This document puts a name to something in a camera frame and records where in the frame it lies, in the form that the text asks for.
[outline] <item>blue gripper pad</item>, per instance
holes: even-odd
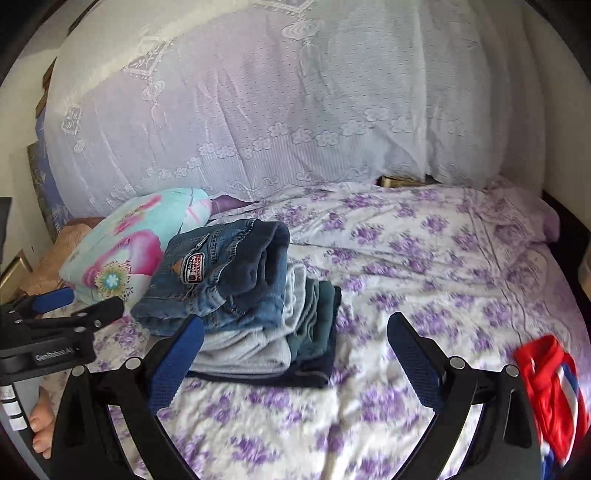
[[[69,305],[74,301],[74,290],[71,288],[60,288],[49,293],[39,295],[34,301],[31,308],[40,314],[51,312]]]
[[[444,399],[441,396],[441,382],[437,370],[421,346],[421,337],[400,312],[388,321],[388,342],[421,404],[441,412]]]
[[[180,335],[173,339],[174,343],[150,378],[148,409],[152,415],[170,405],[202,347],[204,337],[203,320],[194,316]]]

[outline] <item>white wall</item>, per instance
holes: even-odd
[[[35,143],[35,107],[42,79],[72,22],[92,0],[68,0],[22,51],[0,86],[0,196],[12,197],[4,265],[23,249],[35,265],[51,246],[28,168],[27,145]]]
[[[525,26],[544,94],[544,190],[591,230],[591,84],[554,28],[529,5]]]

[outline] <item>stack of folded clothes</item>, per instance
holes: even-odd
[[[191,376],[275,387],[322,388],[335,360],[340,289],[287,262],[290,234],[256,219],[174,237],[132,309],[155,336],[191,315],[206,336]]]

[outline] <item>turquoise pillow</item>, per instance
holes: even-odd
[[[131,309],[150,286],[170,239],[205,225],[211,209],[201,189],[168,189],[128,200],[82,240],[60,277],[84,303],[117,296]]]

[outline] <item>metal screw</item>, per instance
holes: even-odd
[[[515,365],[507,365],[505,367],[505,372],[510,377],[518,377],[519,376],[519,369]]]
[[[125,368],[127,370],[135,370],[136,368],[138,368],[140,365],[142,364],[142,361],[137,358],[136,356],[133,356],[132,358],[129,358],[126,362],[125,362]]]
[[[85,369],[82,365],[76,365],[73,369],[72,369],[72,375],[74,375],[75,377],[79,377],[84,373]]]
[[[449,364],[457,370],[461,370],[466,366],[466,362],[458,356],[451,357],[449,359]]]

